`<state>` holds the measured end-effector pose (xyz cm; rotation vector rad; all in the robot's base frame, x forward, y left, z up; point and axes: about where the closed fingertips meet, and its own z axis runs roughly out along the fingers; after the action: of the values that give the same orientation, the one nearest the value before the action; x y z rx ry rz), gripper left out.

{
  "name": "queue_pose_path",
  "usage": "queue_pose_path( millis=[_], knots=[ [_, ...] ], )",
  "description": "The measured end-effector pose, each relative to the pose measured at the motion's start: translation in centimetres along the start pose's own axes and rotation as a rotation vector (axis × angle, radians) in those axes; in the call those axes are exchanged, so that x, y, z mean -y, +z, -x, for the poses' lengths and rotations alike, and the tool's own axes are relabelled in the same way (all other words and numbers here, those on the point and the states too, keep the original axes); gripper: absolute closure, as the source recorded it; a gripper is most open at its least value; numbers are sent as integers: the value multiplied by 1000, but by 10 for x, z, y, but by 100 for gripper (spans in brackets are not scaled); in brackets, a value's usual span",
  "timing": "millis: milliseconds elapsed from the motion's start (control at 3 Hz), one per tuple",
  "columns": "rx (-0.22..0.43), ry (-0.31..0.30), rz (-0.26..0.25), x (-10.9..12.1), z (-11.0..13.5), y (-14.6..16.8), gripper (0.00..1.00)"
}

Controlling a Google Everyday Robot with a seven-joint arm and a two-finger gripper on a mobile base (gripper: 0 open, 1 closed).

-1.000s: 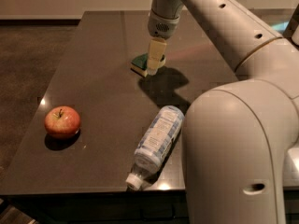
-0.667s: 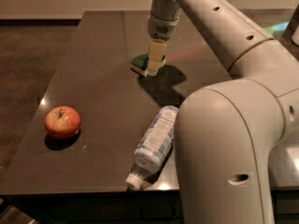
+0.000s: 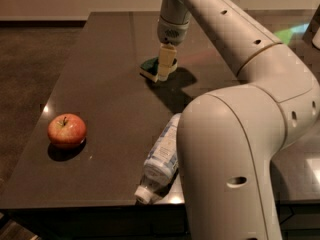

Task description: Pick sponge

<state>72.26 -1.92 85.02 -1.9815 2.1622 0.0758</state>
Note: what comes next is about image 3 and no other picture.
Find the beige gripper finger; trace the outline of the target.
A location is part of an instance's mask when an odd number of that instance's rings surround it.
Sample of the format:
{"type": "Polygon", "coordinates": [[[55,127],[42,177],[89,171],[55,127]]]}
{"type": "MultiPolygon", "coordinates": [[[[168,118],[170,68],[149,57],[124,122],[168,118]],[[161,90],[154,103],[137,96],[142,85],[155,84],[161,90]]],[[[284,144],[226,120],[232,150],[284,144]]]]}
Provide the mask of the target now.
{"type": "Polygon", "coordinates": [[[176,58],[176,48],[171,44],[162,44],[158,56],[158,79],[166,81],[172,72],[173,62],[176,58]]]}

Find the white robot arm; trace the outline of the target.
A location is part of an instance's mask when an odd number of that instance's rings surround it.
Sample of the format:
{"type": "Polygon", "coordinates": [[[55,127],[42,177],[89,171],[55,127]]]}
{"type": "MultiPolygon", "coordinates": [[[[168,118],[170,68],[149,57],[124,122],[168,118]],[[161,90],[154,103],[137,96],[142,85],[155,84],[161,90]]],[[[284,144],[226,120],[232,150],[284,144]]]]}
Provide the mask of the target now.
{"type": "Polygon", "coordinates": [[[282,240],[270,162],[319,115],[319,83],[279,38],[230,0],[162,0],[158,36],[195,19],[239,83],[184,109],[179,173],[192,240],[282,240]]]}

